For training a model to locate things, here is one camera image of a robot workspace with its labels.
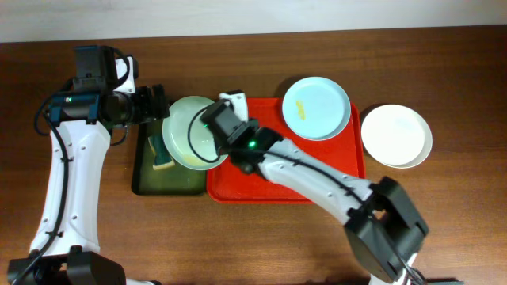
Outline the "light green plate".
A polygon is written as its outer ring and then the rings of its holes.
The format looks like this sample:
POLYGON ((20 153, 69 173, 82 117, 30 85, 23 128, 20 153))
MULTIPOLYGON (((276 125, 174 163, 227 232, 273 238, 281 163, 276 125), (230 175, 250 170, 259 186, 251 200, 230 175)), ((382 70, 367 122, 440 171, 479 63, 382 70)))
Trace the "light green plate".
POLYGON ((214 169, 227 159, 225 154, 216 161, 218 154, 214 137, 200 121, 200 115, 194 120, 188 139, 191 119, 213 103, 206 97, 183 97, 170 106, 170 116, 163 120, 162 137, 166 149, 176 162, 186 168, 199 171, 214 169))

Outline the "white plate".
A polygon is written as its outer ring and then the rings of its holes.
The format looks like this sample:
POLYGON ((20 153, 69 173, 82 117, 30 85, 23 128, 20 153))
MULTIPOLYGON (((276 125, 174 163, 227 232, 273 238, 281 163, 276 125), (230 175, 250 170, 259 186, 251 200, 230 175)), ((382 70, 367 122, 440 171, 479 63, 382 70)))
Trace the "white plate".
POLYGON ((420 165, 433 148, 428 123, 400 104, 383 104, 368 112, 361 122, 361 138, 369 156, 396 169, 420 165))

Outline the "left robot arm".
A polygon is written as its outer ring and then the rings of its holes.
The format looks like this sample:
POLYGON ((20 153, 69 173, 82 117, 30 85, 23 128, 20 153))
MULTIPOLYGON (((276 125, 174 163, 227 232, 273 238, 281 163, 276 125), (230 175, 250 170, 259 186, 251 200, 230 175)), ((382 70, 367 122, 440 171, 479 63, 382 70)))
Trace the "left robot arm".
POLYGON ((168 117, 161 85, 67 89, 40 108, 50 128, 51 170, 44 211, 29 256, 11 260, 10 284, 132 284, 100 254, 97 208, 101 171, 114 127, 168 117))

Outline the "light blue plate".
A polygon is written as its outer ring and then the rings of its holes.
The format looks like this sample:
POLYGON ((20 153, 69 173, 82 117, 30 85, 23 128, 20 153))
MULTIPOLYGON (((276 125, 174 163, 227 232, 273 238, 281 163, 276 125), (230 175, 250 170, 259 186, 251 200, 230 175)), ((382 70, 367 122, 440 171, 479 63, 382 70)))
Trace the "light blue plate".
POLYGON ((336 82, 307 77, 292 84, 282 100, 282 116, 289 129, 311 141, 332 139, 349 123, 352 106, 336 82))

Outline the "green yellow sponge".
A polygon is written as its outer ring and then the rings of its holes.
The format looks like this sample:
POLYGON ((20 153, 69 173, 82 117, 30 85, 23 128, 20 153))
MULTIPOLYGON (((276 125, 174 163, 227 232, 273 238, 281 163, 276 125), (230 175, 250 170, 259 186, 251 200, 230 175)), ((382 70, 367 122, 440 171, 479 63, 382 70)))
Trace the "green yellow sponge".
POLYGON ((163 137, 160 134, 150 136, 148 143, 154 155, 154 170, 163 170, 174 166, 174 161, 166 149, 163 137))

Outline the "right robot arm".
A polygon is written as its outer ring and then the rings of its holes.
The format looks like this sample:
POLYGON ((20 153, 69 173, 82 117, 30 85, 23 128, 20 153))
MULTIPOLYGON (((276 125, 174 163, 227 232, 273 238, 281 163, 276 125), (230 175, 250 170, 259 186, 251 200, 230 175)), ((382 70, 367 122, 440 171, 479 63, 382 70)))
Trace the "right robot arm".
POLYGON ((345 174, 267 127, 237 131, 223 149, 244 173, 290 188, 337 219, 372 280, 426 282, 410 263, 429 228, 397 181, 384 177, 374 183, 345 174))

